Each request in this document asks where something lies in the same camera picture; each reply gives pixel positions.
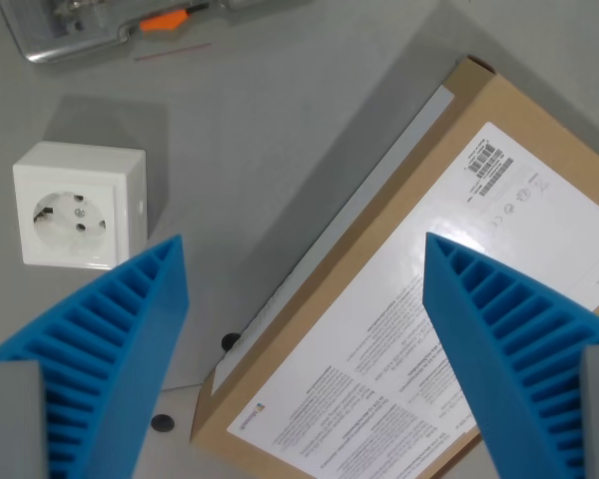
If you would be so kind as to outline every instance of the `white label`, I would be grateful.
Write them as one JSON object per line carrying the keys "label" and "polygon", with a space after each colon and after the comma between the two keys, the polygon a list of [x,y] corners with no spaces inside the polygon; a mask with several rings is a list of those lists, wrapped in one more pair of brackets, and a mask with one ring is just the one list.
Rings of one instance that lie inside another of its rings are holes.
{"label": "white label", "polygon": [[407,479],[475,425],[421,305],[426,232],[599,305],[599,207],[486,124],[229,432],[320,479]]}

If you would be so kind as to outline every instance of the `cardboard box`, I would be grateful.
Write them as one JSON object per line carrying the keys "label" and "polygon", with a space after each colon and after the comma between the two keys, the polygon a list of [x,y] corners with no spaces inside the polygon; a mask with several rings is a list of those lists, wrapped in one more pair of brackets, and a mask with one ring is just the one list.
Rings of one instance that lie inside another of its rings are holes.
{"label": "cardboard box", "polygon": [[425,231],[599,314],[599,157],[466,59],[207,379],[193,442],[266,479],[429,478],[475,444],[418,309]]}

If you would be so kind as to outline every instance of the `white electrical socket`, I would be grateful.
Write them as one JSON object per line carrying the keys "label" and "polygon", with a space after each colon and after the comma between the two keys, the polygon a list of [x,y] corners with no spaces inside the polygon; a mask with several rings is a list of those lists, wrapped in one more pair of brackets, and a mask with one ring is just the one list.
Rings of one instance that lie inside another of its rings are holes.
{"label": "white electrical socket", "polygon": [[145,152],[42,142],[13,166],[27,264],[111,269],[147,243]]}

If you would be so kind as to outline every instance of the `logo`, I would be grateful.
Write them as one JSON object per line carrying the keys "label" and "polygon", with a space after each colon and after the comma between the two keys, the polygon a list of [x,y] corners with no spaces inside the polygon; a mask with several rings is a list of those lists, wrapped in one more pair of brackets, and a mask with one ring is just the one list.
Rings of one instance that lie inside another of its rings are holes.
{"label": "logo", "polygon": [[266,406],[258,403],[258,405],[255,407],[253,412],[251,414],[249,414],[249,417],[247,417],[247,420],[242,423],[242,425],[240,426],[240,430],[244,431],[247,428],[247,426],[249,425],[249,423],[251,421],[253,421],[259,413],[264,411],[265,408],[266,408]]}

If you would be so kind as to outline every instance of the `barcode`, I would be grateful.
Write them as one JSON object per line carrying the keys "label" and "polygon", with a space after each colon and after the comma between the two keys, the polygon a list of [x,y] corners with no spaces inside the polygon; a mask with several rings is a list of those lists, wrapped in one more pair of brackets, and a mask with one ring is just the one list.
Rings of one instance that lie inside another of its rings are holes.
{"label": "barcode", "polygon": [[488,180],[488,183],[486,183],[486,186],[483,187],[479,191],[479,194],[482,195],[483,197],[485,197],[486,194],[490,191],[490,189],[495,186],[495,183],[497,183],[497,181],[501,178],[501,176],[504,173],[506,173],[506,170],[508,170],[510,168],[510,165],[512,165],[512,158],[509,158],[508,160],[506,160],[506,162],[502,166],[499,167],[499,169],[495,172],[495,174],[492,176],[492,178],[490,180]]}
{"label": "barcode", "polygon": [[470,164],[468,170],[475,174],[479,172],[479,169],[483,166],[484,163],[486,163],[486,161],[490,158],[494,151],[495,148],[489,143],[486,143],[486,146],[483,147],[483,150],[481,150],[479,156],[475,158],[475,160]]}
{"label": "barcode", "polygon": [[497,160],[499,160],[502,156],[503,153],[501,152],[501,150],[497,150],[495,154],[492,157],[490,157],[490,160],[488,160],[486,164],[483,167],[481,167],[481,170],[479,170],[479,173],[477,174],[477,178],[482,179],[490,171],[494,163]]}

